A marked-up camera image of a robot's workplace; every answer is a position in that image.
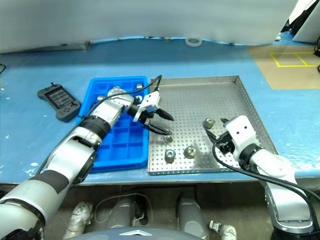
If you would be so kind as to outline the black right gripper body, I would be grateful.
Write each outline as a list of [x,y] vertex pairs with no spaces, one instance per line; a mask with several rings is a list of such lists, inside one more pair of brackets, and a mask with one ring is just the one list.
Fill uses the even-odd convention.
[[224,132],[217,137],[216,146],[223,155],[228,153],[233,154],[235,150],[235,145],[229,132]]

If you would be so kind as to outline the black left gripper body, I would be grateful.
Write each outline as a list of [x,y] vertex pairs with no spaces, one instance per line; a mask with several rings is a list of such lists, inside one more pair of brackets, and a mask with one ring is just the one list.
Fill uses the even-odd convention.
[[143,128],[154,127],[157,128],[158,126],[155,123],[151,122],[151,119],[158,114],[157,110],[153,110],[151,112],[144,110],[141,112],[140,116],[138,117],[138,121],[141,123]]

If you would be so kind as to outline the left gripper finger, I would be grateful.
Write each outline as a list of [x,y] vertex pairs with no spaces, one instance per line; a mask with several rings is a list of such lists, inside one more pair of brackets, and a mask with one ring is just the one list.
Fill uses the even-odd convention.
[[165,119],[165,120],[168,120],[168,121],[174,121],[173,116],[170,113],[168,113],[167,111],[165,111],[165,110],[163,110],[161,108],[156,110],[156,114],[159,117],[161,117],[162,119]]
[[155,133],[157,135],[162,135],[162,136],[169,136],[171,135],[171,132],[169,130],[166,130],[162,127],[156,126],[152,123],[145,123],[144,128],[147,129],[148,131]]

